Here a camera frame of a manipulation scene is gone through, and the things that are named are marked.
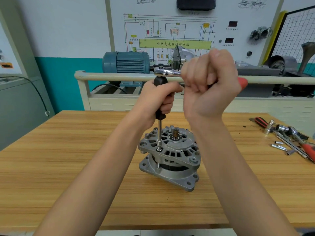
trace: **chrome ratchet handle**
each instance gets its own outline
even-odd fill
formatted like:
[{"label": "chrome ratchet handle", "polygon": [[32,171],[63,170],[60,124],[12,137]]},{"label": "chrome ratchet handle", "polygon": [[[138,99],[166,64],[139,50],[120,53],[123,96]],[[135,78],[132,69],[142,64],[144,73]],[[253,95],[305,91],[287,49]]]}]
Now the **chrome ratchet handle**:
[{"label": "chrome ratchet handle", "polygon": [[180,77],[180,71],[171,68],[154,68],[154,75],[165,77]]}]

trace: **black frame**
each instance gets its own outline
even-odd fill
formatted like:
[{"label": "black frame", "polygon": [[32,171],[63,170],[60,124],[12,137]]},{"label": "black frame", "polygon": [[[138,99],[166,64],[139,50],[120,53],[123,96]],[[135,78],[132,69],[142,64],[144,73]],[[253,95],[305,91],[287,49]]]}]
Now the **black frame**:
[{"label": "black frame", "polygon": [[273,51],[274,51],[274,49],[275,49],[275,47],[276,47],[276,44],[277,44],[277,42],[278,42],[280,33],[281,33],[281,31],[282,31],[282,27],[283,27],[283,25],[284,25],[285,20],[287,19],[287,16],[290,15],[290,14],[296,13],[296,12],[306,11],[306,10],[308,10],[308,9],[313,9],[313,8],[315,8],[315,6],[310,6],[310,7],[302,8],[302,9],[300,9],[300,10],[296,10],[296,11],[291,11],[291,12],[285,13],[285,15],[283,16],[282,22],[281,22],[281,24],[280,24],[278,33],[277,33],[277,35],[276,35],[276,39],[274,40],[273,46],[271,47],[271,50],[270,50],[270,53],[269,53],[268,58],[270,58],[270,57],[272,56],[272,54],[273,54]]}]

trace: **wooden tabletop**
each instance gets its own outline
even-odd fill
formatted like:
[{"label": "wooden tabletop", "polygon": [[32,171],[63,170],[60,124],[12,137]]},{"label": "wooden tabletop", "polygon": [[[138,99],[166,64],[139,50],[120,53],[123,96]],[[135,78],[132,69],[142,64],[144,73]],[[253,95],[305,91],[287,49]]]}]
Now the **wooden tabletop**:
[{"label": "wooden tabletop", "polygon": [[[125,115],[63,111],[1,151],[0,231],[34,230]],[[249,121],[258,115],[271,119],[262,113],[225,113],[223,120],[289,221],[295,227],[315,226],[315,165],[296,153],[286,156],[270,147],[277,138],[265,136]],[[190,128],[183,113],[169,114],[165,125]],[[141,172],[144,157],[136,151],[101,229],[228,226],[203,164],[195,190],[186,192]]]}]

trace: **black knob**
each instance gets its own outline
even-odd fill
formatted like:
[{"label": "black knob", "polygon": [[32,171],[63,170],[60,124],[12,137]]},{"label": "black knob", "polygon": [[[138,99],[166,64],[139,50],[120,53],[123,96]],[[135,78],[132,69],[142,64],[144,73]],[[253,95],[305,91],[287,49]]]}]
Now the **black knob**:
[{"label": "black knob", "polygon": [[[161,84],[167,84],[167,79],[166,79],[166,77],[164,77],[164,76],[156,76],[155,79],[154,79],[154,81],[153,81],[153,84],[154,84],[155,86],[158,86],[158,85],[161,85]],[[165,115],[165,114],[162,114],[161,110],[158,109],[158,110],[156,111],[156,113],[155,113],[155,118],[156,118],[157,120],[163,120],[163,119],[166,118],[166,115]]]}]

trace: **metal pipe rail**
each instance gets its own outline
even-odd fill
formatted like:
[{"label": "metal pipe rail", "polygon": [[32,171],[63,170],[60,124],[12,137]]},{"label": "metal pipe rail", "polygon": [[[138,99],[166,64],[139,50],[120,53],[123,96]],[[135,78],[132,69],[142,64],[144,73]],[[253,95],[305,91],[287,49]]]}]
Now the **metal pipe rail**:
[{"label": "metal pipe rail", "polygon": [[[127,74],[127,73],[86,73],[85,71],[76,71],[74,74],[77,80],[100,80],[100,81],[150,81],[156,76],[154,74]],[[313,77],[282,77],[282,76],[240,76],[246,78],[249,84],[301,84],[315,85]],[[166,77],[167,80],[184,82],[179,77]]]}]

